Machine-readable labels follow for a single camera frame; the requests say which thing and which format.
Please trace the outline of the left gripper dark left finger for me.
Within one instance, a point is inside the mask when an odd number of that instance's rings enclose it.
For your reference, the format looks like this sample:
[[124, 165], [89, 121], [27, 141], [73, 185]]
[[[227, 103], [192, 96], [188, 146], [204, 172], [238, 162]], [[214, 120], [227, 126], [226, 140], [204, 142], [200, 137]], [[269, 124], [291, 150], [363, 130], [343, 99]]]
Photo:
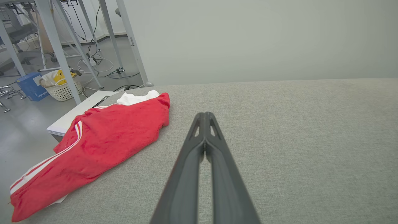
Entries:
[[151, 224], [198, 222], [199, 168], [204, 157], [205, 114], [198, 113], [150, 220]]

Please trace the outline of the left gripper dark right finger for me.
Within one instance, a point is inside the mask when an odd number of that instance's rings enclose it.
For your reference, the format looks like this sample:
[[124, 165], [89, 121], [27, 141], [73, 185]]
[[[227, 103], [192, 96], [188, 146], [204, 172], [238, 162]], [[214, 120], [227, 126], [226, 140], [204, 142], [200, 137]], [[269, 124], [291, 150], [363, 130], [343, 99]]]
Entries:
[[205, 152], [213, 179], [213, 222], [215, 224], [260, 224], [260, 218], [218, 125], [206, 112]]

